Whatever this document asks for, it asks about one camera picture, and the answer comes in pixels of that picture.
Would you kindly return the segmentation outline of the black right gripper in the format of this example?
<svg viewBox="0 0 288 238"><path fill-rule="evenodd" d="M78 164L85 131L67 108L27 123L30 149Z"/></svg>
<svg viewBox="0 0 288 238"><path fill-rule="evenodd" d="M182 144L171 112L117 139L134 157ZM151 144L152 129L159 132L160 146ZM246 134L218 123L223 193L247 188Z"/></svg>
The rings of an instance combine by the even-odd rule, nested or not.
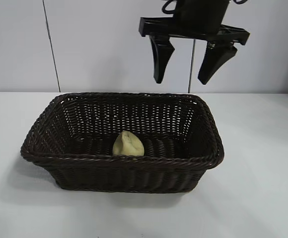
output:
<svg viewBox="0 0 288 238"><path fill-rule="evenodd" d="M153 77L161 84L167 64L175 50L170 37L208 41L199 81L206 85L211 77L237 53L233 43L245 45L250 33L243 28L223 25L228 0L177 0L173 9L167 0L161 8L166 17L141 17L139 33L150 36Z"/></svg>

